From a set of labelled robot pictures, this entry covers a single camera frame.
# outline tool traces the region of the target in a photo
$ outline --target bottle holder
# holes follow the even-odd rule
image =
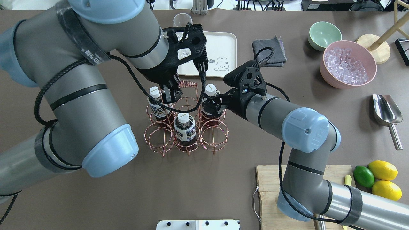
[[[198,85],[195,82],[180,80],[180,88],[192,88],[194,89],[193,97],[182,97],[173,105],[172,108],[179,110],[188,110],[194,108],[199,99]],[[151,107],[148,105],[146,107],[146,115],[151,120],[151,125],[149,125],[144,133],[145,142],[152,149],[152,151],[162,154],[168,153],[171,149],[177,149],[181,152],[185,152],[190,155],[191,152],[199,148],[199,146],[204,147],[215,155],[216,151],[221,150],[227,143],[227,138],[229,136],[229,130],[224,123],[226,113],[223,111],[222,116],[217,119],[209,119],[204,117],[201,113],[201,106],[192,113],[189,113],[196,121],[196,142],[185,146],[177,142],[177,137],[174,134],[174,124],[176,113],[171,112],[167,115],[166,119],[162,121],[157,121]]]

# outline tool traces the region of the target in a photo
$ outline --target black box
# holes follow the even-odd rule
[[[349,11],[353,4],[353,0],[302,0],[301,8],[307,11]]]

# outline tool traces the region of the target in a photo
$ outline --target metal scoop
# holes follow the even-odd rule
[[[403,120],[403,116],[392,97],[390,95],[373,94],[373,107],[375,109],[375,119],[378,123],[389,127],[395,149],[402,150],[402,143],[395,125]]]

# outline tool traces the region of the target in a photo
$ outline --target glass bottle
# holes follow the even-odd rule
[[[188,113],[179,113],[175,119],[176,146],[183,151],[196,149],[196,125],[195,119]]]
[[[152,87],[152,88],[149,90],[149,94],[150,94],[155,100],[157,100],[157,101],[159,101],[159,102],[162,103],[162,100],[161,100],[161,98],[160,98],[159,87],[157,87],[157,86]],[[165,122],[165,123],[167,123],[168,125],[170,125],[170,126],[172,127],[173,121],[175,120],[174,114],[173,114],[170,110],[168,110],[168,109],[162,108],[162,107],[160,107],[159,105],[152,104],[152,103],[149,101],[149,98],[148,98],[148,103],[149,103],[149,105],[150,105],[150,107],[151,107],[151,109],[152,109],[152,112],[153,112],[153,114],[154,114],[154,116],[155,116],[155,119],[156,119],[157,121],[159,121],[159,122]]]
[[[213,84],[208,84],[206,86],[205,92],[206,92],[205,97],[213,97],[213,96],[220,94],[220,92],[216,89],[216,86]],[[222,116],[222,114],[223,113],[212,115],[210,113],[207,113],[205,109],[203,108],[203,106],[201,109],[201,117],[202,117],[202,121],[205,123],[205,126],[217,126],[218,124],[220,124],[219,118]]]

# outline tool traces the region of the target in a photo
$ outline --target white bottle cap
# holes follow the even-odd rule
[[[206,94],[208,96],[214,96],[216,95],[216,86],[213,84],[209,84],[206,86]]]
[[[159,87],[154,86],[149,90],[149,93],[151,94],[151,96],[155,99],[160,98],[160,91],[159,91]]]
[[[189,118],[190,118],[189,113],[179,113],[178,114],[178,120],[182,124],[188,122]]]

